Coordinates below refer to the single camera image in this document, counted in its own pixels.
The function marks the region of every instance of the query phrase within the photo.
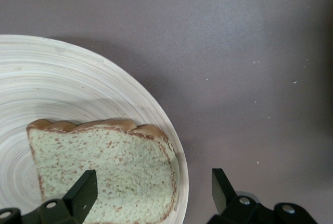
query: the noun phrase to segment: tabletop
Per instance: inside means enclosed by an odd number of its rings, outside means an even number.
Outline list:
[[[184,224],[217,213],[212,168],[331,223],[332,16],[333,0],[0,0],[0,34],[90,49],[154,96],[188,163]]]

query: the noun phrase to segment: brown crust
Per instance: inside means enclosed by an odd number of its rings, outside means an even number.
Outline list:
[[[138,135],[138,136],[144,136],[145,138],[155,140],[155,139],[162,139],[166,142],[170,150],[173,150],[172,145],[169,141],[169,138],[167,135],[159,128],[157,128],[154,125],[141,125],[137,126],[132,120],[124,119],[124,120],[119,120],[119,119],[108,119],[104,121],[92,121],[92,122],[87,122],[83,123],[80,125],[75,125],[71,122],[67,121],[57,121],[57,122],[50,122],[46,119],[39,119],[36,120],[32,123],[30,123],[27,126],[27,133],[29,135],[29,130],[30,129],[39,129],[39,130],[47,130],[50,132],[82,132],[85,130],[88,130],[89,128],[95,126],[95,125],[101,125],[101,126],[106,126],[110,129],[116,129],[118,131],[127,133],[127,134],[132,134],[132,135]],[[165,155],[168,157],[168,162],[169,165],[171,166],[171,161],[167,153],[165,152],[165,147],[162,146],[161,143],[156,141],[157,144],[160,146],[160,149],[163,150]],[[176,183],[175,183],[175,173],[173,172],[172,175],[174,185],[173,185],[173,197],[172,201],[170,203],[169,209],[165,212],[165,214],[161,217],[160,221],[164,221],[172,211],[172,207],[175,202],[175,193],[176,193]],[[41,178],[39,178],[39,183],[40,183],[40,189],[41,193],[44,193],[44,188],[42,186]]]

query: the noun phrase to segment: white plate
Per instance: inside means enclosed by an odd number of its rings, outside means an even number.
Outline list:
[[[0,208],[18,207],[25,214],[41,203],[27,124],[40,118],[79,123],[113,117],[155,124],[170,138],[180,165],[180,190],[163,224],[182,223],[188,200],[184,151],[149,92],[113,62],[84,48],[0,35]]]

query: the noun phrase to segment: silver screw head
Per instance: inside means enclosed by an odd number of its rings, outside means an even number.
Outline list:
[[[244,205],[250,205],[250,200],[247,199],[246,197],[241,197],[241,198],[239,199],[239,202],[241,202],[241,203],[244,204]]]
[[[285,211],[285,212],[287,212],[287,213],[289,213],[289,214],[294,214],[295,213],[295,209],[292,207],[292,206],[290,206],[290,205],[283,205],[282,206],[282,209]]]

